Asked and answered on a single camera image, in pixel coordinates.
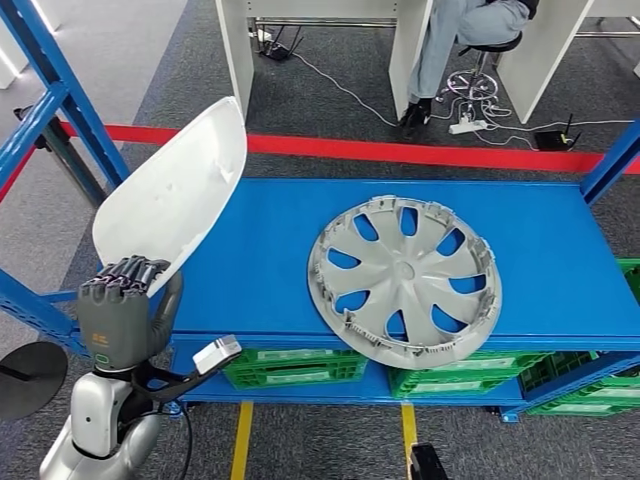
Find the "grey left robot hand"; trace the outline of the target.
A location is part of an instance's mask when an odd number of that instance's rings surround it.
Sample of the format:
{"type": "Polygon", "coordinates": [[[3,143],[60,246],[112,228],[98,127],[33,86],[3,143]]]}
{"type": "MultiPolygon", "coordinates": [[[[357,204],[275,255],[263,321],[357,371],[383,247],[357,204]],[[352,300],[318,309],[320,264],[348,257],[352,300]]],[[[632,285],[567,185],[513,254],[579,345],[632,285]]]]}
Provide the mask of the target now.
{"type": "Polygon", "coordinates": [[[134,255],[110,263],[78,289],[76,316],[94,366],[105,372],[135,368],[168,344],[183,291],[177,271],[149,316],[150,287],[171,264],[134,255]]]}

